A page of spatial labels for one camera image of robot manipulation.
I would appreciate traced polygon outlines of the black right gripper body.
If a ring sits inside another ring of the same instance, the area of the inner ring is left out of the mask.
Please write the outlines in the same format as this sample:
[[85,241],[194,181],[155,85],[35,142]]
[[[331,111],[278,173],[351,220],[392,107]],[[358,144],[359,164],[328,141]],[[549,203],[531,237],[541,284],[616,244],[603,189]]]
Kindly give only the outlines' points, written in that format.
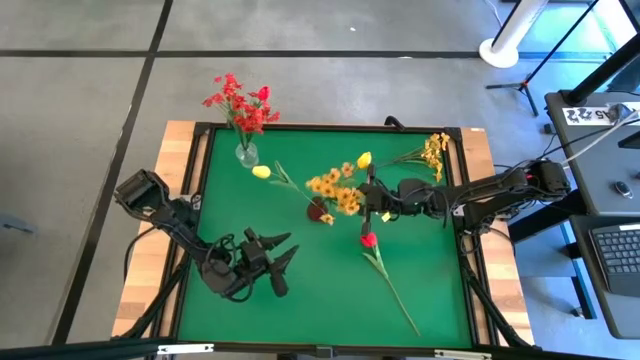
[[361,183],[357,190],[363,195],[358,214],[364,216],[368,212],[400,214],[400,198],[397,192],[384,185]]

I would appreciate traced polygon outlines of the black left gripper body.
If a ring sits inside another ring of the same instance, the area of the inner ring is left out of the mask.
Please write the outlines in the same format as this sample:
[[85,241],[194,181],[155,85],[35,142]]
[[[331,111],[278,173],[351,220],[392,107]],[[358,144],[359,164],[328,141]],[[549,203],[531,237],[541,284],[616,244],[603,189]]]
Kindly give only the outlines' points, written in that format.
[[258,279],[274,275],[274,261],[268,255],[274,249],[274,238],[257,235],[251,228],[244,235],[246,240],[240,244],[233,234],[226,234],[200,250],[202,280],[212,292],[231,302],[246,302]]

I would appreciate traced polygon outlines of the yellow artificial tulip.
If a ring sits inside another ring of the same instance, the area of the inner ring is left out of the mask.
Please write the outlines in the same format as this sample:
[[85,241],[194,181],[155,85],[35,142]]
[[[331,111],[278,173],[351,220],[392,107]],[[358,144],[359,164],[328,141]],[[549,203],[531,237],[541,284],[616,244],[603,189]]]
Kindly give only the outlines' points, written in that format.
[[316,208],[319,207],[319,205],[314,202],[310,196],[308,196],[303,190],[300,189],[300,187],[285,171],[284,167],[279,161],[275,161],[272,167],[267,165],[253,166],[251,168],[251,173],[255,177],[266,180],[272,185],[290,188],[301,195],[310,205],[315,206]]
[[371,165],[373,156],[371,152],[362,153],[353,164],[352,178],[355,178],[357,174],[366,172]]

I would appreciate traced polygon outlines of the yellow small-flower bunch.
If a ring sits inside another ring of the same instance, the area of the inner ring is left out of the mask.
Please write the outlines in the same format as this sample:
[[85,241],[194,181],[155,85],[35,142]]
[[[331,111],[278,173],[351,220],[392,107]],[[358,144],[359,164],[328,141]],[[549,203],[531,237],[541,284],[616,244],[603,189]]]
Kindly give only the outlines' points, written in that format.
[[333,225],[336,213],[346,216],[358,213],[363,195],[355,186],[356,178],[352,178],[353,164],[344,162],[339,168],[331,168],[327,173],[306,181],[305,187],[313,197],[323,197],[328,207],[329,213],[322,216],[320,223]]
[[447,151],[449,140],[450,136],[444,132],[434,133],[425,139],[422,147],[396,156],[384,163],[384,166],[403,163],[424,165],[433,171],[435,181],[440,183],[444,171],[444,153]]

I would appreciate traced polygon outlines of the dark red vase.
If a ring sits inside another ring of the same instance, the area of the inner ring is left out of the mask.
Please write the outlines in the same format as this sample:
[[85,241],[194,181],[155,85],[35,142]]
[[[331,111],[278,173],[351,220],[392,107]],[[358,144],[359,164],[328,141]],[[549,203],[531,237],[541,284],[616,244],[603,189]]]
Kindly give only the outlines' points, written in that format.
[[329,210],[321,196],[315,196],[311,199],[307,207],[307,217],[313,222],[321,222],[322,216],[328,214]]

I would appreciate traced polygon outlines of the clear glass vase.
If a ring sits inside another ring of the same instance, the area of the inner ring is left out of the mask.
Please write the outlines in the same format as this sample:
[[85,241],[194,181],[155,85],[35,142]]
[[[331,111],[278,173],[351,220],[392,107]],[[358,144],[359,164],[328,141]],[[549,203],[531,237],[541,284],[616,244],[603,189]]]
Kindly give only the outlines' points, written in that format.
[[249,143],[246,147],[238,144],[235,149],[235,155],[245,168],[252,168],[259,163],[258,149],[254,143]]

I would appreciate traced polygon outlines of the green table mat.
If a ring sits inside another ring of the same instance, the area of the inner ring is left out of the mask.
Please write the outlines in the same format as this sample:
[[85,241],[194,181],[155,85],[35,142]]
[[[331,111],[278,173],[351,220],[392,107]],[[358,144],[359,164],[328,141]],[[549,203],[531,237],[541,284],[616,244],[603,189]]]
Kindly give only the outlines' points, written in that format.
[[385,264],[364,256],[361,218],[311,221],[298,188],[253,176],[235,156],[234,132],[215,134],[199,235],[215,241],[252,229],[286,234],[295,256],[288,294],[277,297],[267,277],[238,302],[189,276],[179,326],[183,340],[321,345],[467,347],[467,307],[450,224],[425,216],[372,220]]

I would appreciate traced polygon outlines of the black tripod stand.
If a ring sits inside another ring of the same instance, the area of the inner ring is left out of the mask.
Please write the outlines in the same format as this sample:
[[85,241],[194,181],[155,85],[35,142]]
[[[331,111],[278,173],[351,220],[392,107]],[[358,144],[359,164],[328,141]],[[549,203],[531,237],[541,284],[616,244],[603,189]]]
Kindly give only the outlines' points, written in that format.
[[554,46],[544,54],[544,56],[540,59],[539,63],[536,67],[528,73],[521,81],[514,83],[501,83],[501,84],[490,84],[485,85],[484,88],[486,90],[496,90],[496,89],[510,89],[518,92],[523,95],[526,101],[529,104],[531,112],[534,117],[539,115],[539,109],[537,107],[536,101],[530,89],[531,82],[538,75],[538,73],[542,70],[542,68],[554,58],[558,50],[564,45],[566,40],[573,34],[573,32],[577,29],[577,27],[582,23],[582,21],[587,17],[589,13],[595,8],[595,6],[600,2],[600,0],[583,0],[587,3],[586,9],[574,20],[571,22],[570,26],[566,30],[566,32],[559,38],[559,40],[554,44]]

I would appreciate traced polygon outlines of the dark grey desk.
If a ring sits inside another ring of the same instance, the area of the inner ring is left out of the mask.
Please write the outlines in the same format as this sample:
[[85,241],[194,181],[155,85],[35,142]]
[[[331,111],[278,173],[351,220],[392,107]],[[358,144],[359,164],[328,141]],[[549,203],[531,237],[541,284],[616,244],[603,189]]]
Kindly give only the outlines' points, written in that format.
[[[640,96],[623,93],[596,93],[582,106],[571,106],[557,93],[545,95],[549,116],[564,146],[565,156],[585,204],[583,216],[572,216],[570,225],[582,253],[605,322],[612,336],[618,339],[640,340],[640,298],[613,294],[608,291],[589,238],[593,228],[640,222],[640,150],[618,147],[618,142],[640,131],[640,122],[623,125],[585,153],[580,150],[592,142],[594,132],[607,131],[611,126],[570,126],[562,114],[565,107],[610,107],[624,104],[630,110],[640,109]],[[634,196],[621,196],[614,184],[625,182]]]

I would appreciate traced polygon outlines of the white paper label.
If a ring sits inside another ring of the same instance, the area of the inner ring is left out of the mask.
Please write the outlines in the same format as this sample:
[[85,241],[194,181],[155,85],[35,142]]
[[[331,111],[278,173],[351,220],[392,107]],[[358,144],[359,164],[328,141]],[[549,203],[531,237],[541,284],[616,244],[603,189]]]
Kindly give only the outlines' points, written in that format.
[[565,107],[562,114],[570,126],[609,126],[615,123],[608,107]]

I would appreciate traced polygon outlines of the blue desk leg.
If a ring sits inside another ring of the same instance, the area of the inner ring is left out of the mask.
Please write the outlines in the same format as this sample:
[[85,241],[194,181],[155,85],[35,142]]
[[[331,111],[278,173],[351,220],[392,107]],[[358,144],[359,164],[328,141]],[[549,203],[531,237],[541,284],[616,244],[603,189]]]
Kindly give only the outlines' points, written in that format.
[[561,252],[566,255],[573,266],[574,274],[570,277],[573,285],[576,297],[578,299],[578,306],[570,311],[570,314],[574,317],[583,318],[585,320],[595,320],[597,314],[591,296],[589,295],[588,288],[584,276],[581,273],[578,261],[582,259],[581,252],[579,250],[575,236],[570,230],[569,223],[566,222],[560,226],[562,237],[565,242]]

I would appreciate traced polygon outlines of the black keyboard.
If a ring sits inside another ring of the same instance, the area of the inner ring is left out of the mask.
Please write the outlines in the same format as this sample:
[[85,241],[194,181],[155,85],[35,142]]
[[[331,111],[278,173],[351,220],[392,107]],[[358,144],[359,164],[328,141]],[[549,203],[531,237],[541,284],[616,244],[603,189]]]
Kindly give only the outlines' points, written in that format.
[[640,298],[640,223],[589,231],[609,292]]

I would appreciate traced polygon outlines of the thick black pole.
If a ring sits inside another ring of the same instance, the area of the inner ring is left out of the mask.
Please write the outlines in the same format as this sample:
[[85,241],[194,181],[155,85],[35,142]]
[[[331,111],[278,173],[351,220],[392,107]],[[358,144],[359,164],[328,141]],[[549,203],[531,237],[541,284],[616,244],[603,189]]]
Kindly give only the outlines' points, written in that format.
[[638,56],[640,56],[640,33],[636,33],[573,90],[561,90],[560,95],[563,101],[572,106],[583,105],[592,93]]

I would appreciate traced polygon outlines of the silver beam bracket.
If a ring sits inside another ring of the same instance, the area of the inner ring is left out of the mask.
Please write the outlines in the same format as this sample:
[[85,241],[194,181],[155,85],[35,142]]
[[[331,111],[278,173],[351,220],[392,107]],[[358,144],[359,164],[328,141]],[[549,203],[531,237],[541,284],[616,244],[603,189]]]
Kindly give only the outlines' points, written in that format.
[[447,360],[493,360],[490,353],[451,349],[435,349],[434,357]]
[[180,355],[211,353],[215,349],[213,343],[159,345],[157,355]]

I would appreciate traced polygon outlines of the white pedestal stand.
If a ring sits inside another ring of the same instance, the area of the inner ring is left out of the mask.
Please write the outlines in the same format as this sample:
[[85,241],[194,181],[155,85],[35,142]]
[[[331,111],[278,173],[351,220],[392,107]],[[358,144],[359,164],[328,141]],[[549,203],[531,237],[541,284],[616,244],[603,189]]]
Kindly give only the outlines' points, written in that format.
[[479,46],[483,61],[496,68],[510,68],[519,61],[518,46],[544,11],[549,0],[518,0],[494,38]]

